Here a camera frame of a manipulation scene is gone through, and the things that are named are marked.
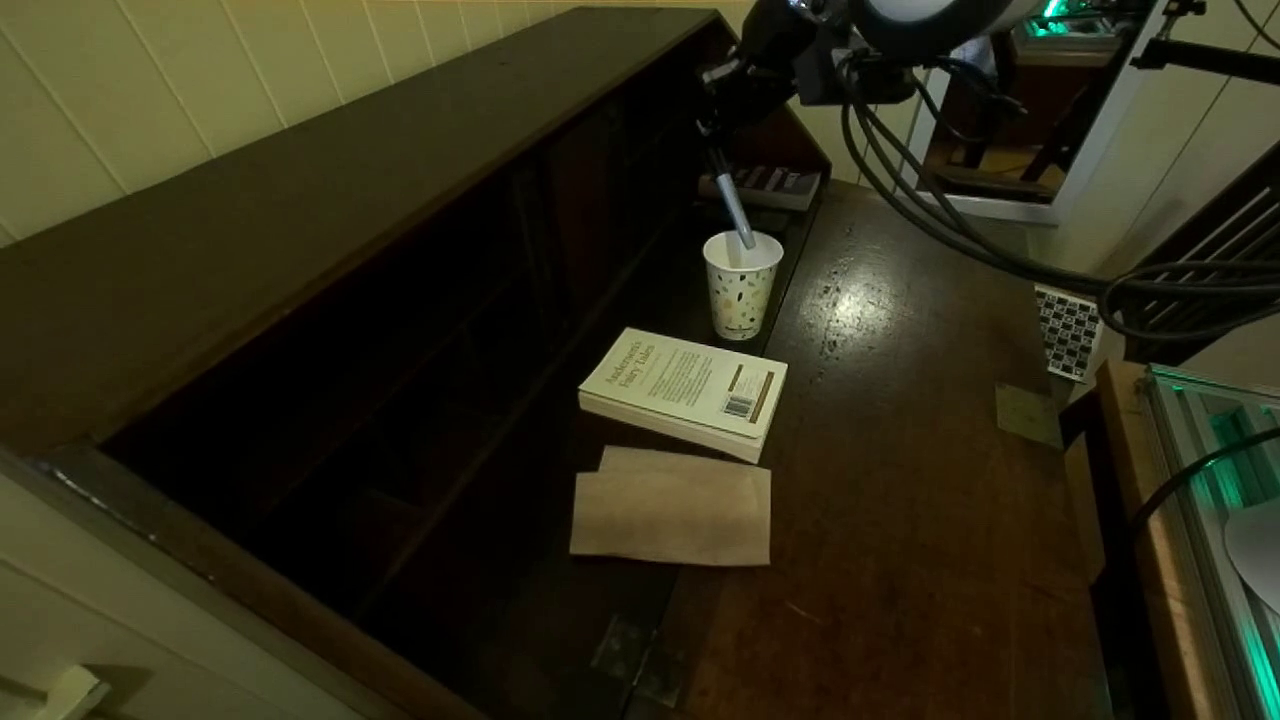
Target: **cable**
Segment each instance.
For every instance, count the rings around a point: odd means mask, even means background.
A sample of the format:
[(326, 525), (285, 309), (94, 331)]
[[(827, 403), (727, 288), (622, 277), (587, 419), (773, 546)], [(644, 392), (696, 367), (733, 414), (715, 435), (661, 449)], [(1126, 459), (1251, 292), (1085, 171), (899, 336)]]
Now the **cable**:
[(1235, 457), (1235, 452), (1243, 452), (1243, 449), (1268, 443), (1268, 442), (1274, 442), (1274, 435), (1280, 435), (1280, 427), (1243, 435), (1243, 442), (1224, 443), (1224, 449), (1200, 457), (1197, 465), (1170, 471), (1170, 475), (1132, 512), (1126, 534), (1141, 535), (1141, 534), (1148, 530), (1148, 519), (1166, 506), (1166, 496), (1176, 496), (1181, 489), (1187, 489), (1187, 484), (1205, 471), (1205, 465), (1217, 465), (1217, 459)]
[[(1182, 339), (1213, 339), (1224, 336), (1239, 323), (1251, 323), (1260, 315), (1280, 311), (1280, 265), (1228, 265), (1228, 259), (1207, 259), (1207, 265), (1148, 265), (1148, 270), (1132, 270), (1124, 277), (1101, 279), (1101, 277), (1085, 277), (1085, 274), (1058, 274), (1047, 265), (1033, 265), (1007, 247), (994, 247), (986, 238), (981, 238), (965, 213), (948, 200), (948, 194), (931, 179), (931, 171), (922, 170), (922, 161), (916, 161), (916, 154), (874, 116), (870, 104), (864, 99), (842, 99), (840, 104), (840, 136), (842, 136), (842, 154), (851, 157), (851, 164), (864, 171), (864, 179), (879, 194), (879, 200), (888, 200), (909, 224), (916, 224), (928, 241), (981, 259), (986, 270), (999, 270), (1007, 277), (1033, 279), (1033, 286), (1047, 286), (1047, 288), (1063, 288), (1076, 297), (1096, 299), (1101, 321), (1126, 336), (1126, 339), (1150, 339), (1150, 343), (1182, 343)], [(1141, 328), (1132, 321), (1126, 309), (1135, 304), (1159, 304), (1163, 309), (1176, 304), (1205, 304), (1205, 299), (1264, 299), (1264, 309), (1235, 315), (1228, 323), (1213, 323), (1213, 328), (1193, 328), (1193, 331), (1150, 331)]]
[(1268, 24), (1260, 24), (1260, 22), (1249, 11), (1243, 0), (1235, 0), (1235, 10), (1239, 10), (1239, 16), (1243, 16), (1243, 24), (1249, 24), (1264, 46), (1280, 47), (1280, 40), (1268, 33)]

